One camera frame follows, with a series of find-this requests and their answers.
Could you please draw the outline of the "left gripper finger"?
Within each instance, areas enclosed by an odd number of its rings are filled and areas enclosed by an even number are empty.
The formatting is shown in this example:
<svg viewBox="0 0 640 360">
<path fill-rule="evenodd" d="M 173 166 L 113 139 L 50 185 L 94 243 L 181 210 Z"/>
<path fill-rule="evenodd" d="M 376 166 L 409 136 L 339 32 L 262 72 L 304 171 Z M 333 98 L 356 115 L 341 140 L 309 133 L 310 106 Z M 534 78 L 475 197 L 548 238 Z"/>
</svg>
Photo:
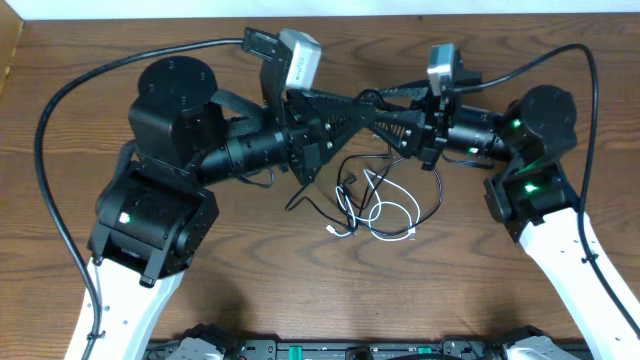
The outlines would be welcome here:
<svg viewBox="0 0 640 360">
<path fill-rule="evenodd" d="M 302 95 L 314 117 L 319 119 L 317 128 L 323 155 L 335 155 L 376 116 L 372 103 L 319 91 L 303 91 Z"/>
<path fill-rule="evenodd" d="M 379 88 L 378 92 L 384 98 L 410 98 L 412 100 L 420 100 L 428 94 L 429 87 Z"/>
</svg>

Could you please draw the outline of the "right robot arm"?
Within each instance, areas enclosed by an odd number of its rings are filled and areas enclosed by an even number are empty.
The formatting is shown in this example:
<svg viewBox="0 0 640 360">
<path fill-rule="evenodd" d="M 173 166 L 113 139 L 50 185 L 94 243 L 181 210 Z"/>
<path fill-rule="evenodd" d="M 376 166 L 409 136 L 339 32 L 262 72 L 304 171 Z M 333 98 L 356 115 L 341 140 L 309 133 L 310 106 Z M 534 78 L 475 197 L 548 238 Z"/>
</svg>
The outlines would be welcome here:
<svg viewBox="0 0 640 360">
<path fill-rule="evenodd" d="M 639 302 L 606 255 L 586 214 L 587 192 L 575 191 L 561 157 L 577 144 L 576 107 L 570 93 L 541 85 L 503 114 L 474 109 L 460 116 L 458 97 L 485 89 L 478 74 L 467 85 L 453 75 L 378 89 L 380 99 L 424 101 L 420 119 L 404 120 L 409 142 L 379 135 L 405 157 L 432 169 L 442 149 L 506 162 L 486 180 L 485 200 L 495 221 L 536 262 L 563 301 L 596 359 L 639 356 Z"/>
</svg>

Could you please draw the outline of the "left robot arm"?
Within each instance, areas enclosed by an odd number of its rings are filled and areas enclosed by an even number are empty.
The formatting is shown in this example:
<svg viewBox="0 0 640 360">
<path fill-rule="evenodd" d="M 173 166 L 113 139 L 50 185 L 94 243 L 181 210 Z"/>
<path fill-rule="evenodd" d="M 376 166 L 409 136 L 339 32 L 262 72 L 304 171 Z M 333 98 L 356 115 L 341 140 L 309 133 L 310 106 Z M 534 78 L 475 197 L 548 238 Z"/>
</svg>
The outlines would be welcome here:
<svg viewBox="0 0 640 360">
<path fill-rule="evenodd" d="M 221 89 L 188 56 L 149 65 L 129 111 L 134 138 L 96 204 L 85 307 L 70 359 L 139 359 L 165 305 L 218 217 L 212 185 L 275 166 L 302 185 L 363 128 L 412 156 L 427 81 L 344 97 L 312 88 L 318 46 L 244 41 L 260 57 L 264 101 Z"/>
</svg>

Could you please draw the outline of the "cardboard side panel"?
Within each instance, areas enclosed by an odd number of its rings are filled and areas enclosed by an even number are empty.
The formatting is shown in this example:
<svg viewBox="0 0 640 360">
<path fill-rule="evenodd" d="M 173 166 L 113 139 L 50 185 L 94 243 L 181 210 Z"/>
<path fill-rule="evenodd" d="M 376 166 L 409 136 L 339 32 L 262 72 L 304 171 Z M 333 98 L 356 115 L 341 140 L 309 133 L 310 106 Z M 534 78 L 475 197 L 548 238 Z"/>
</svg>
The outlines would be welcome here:
<svg viewBox="0 0 640 360">
<path fill-rule="evenodd" d="M 1 93 L 4 93 L 23 29 L 23 20 L 5 0 L 1 0 L 0 11 L 0 88 Z"/>
</svg>

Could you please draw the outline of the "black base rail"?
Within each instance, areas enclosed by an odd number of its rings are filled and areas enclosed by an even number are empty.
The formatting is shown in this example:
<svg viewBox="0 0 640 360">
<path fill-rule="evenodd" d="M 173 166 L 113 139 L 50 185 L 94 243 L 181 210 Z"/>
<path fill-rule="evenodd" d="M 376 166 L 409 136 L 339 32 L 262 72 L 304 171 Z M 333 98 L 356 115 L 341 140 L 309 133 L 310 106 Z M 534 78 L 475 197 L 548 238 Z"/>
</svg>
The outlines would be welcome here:
<svg viewBox="0 0 640 360">
<path fill-rule="evenodd" d="M 555 343 L 533 326 L 498 337 L 449 336 L 422 342 L 284 341 L 277 337 L 239 338 L 214 326 L 198 325 L 181 337 L 151 342 L 144 359 L 591 359 L 581 342 Z"/>
</svg>

